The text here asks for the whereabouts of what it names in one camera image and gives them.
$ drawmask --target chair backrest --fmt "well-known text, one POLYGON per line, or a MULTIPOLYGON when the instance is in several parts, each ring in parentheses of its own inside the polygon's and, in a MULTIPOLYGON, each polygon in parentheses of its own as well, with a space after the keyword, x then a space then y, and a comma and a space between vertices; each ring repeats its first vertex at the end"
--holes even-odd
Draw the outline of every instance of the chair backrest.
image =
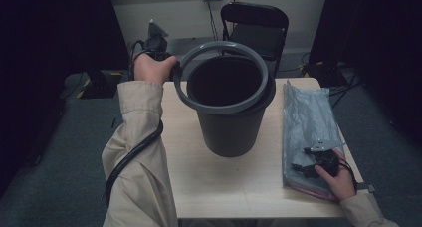
POLYGON ((223 6, 220 14, 225 29, 227 29, 226 21, 245 25, 283 28, 285 32, 289 27, 288 16, 279 8, 268 5, 231 2, 223 6))

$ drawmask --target clear plastic bag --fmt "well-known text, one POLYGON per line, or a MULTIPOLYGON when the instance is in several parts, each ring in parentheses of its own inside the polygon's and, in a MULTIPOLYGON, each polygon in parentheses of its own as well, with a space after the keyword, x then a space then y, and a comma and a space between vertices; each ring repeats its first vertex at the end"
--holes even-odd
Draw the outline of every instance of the clear plastic bag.
POLYGON ((301 90, 289 81, 284 85, 283 178, 285 185, 298 191, 335 200, 322 178, 305 178, 292 168, 292 163, 302 166, 316 163, 311 155, 304 153, 304 148, 319 139, 341 141, 328 96, 328 89, 301 90))

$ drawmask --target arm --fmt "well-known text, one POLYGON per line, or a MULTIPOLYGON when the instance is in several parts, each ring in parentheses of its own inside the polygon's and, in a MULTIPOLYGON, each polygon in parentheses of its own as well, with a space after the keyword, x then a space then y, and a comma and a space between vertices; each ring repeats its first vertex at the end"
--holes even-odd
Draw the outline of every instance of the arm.
MULTIPOLYGON (((155 62, 141 55, 135 81, 118 85, 123 124, 103 151, 105 177, 141 141, 153 133, 162 115, 162 84, 174 57, 155 62)), ((177 226, 165 149, 159 138, 120 174, 111 191, 105 226, 177 226)))
MULTIPOLYGON (((335 150, 340 159, 342 153, 335 150)), ((356 194, 350 173, 340 166, 338 175, 332 177, 322 167, 316 166, 316 172, 328 183, 332 193, 340 200, 340 205, 347 219, 355 227, 396 227, 394 222, 385 219, 372 194, 356 194)))

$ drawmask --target table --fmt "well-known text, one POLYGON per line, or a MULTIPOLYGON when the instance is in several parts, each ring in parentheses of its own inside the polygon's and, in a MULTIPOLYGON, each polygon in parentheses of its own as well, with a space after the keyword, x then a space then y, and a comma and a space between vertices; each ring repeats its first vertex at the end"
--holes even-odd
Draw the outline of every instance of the table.
MULTIPOLYGON (((312 78, 289 79, 300 89, 319 89, 312 78)), ((283 84, 267 107, 254 147, 227 158, 205 145, 196 111, 164 85, 162 139, 179 219, 343 217, 338 204, 300 193, 282 180, 283 84)), ((347 146, 346 159, 362 181, 347 146)))

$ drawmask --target sleeve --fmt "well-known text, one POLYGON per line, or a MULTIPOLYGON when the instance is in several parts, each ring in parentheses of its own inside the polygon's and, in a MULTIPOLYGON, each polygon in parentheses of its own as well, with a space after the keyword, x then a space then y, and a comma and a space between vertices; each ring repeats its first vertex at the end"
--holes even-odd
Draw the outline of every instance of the sleeve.
POLYGON ((340 202, 347 219, 355 227, 397 227, 385 219, 372 194, 357 194, 340 202))
MULTIPOLYGON (((103 151, 105 177, 147 136, 162 115, 163 87, 134 81, 118 85, 123 124, 103 151)), ((177 216, 161 138, 120 174, 111 191, 104 226, 177 226, 177 216)))

